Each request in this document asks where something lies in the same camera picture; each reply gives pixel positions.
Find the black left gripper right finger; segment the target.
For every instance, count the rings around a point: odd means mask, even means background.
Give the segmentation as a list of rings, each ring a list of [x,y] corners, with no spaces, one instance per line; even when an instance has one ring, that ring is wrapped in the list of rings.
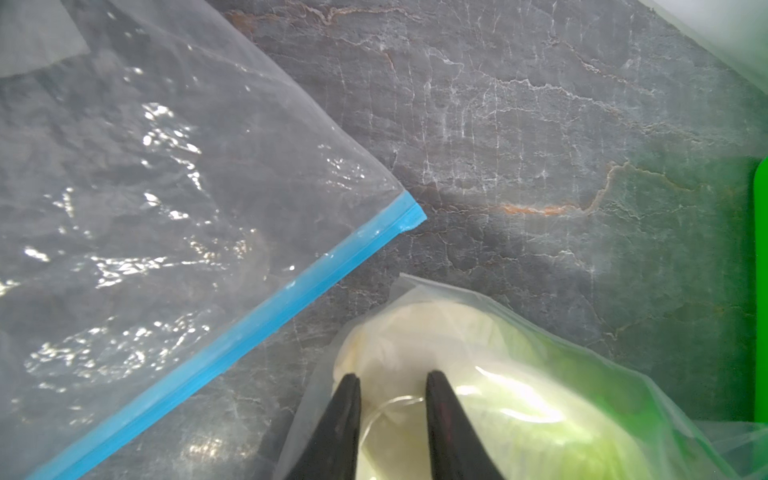
[[[425,405],[434,480],[503,479],[443,372],[427,375]]]

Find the clear zip-top bag blue seal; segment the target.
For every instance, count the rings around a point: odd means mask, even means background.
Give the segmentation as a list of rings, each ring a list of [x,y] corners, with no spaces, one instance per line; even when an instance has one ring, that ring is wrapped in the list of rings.
[[[767,428],[691,420],[646,375],[479,293],[410,275],[318,363],[275,468],[298,464],[347,374],[361,387],[360,479],[431,475],[425,405],[443,373],[508,479],[763,479]]]

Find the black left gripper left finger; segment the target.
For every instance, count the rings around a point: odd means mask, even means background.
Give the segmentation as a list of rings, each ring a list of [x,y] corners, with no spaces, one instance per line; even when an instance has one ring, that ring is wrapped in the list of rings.
[[[354,480],[361,405],[360,380],[353,373],[346,374],[285,479]]]

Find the chinese cabbage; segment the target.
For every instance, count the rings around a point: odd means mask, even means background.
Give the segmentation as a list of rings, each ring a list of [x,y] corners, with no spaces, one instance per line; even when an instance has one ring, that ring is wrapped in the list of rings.
[[[361,479],[427,479],[427,375],[443,372],[507,479],[652,479],[636,440],[531,366],[511,325],[450,300],[391,305],[354,327],[333,367],[362,389]]]

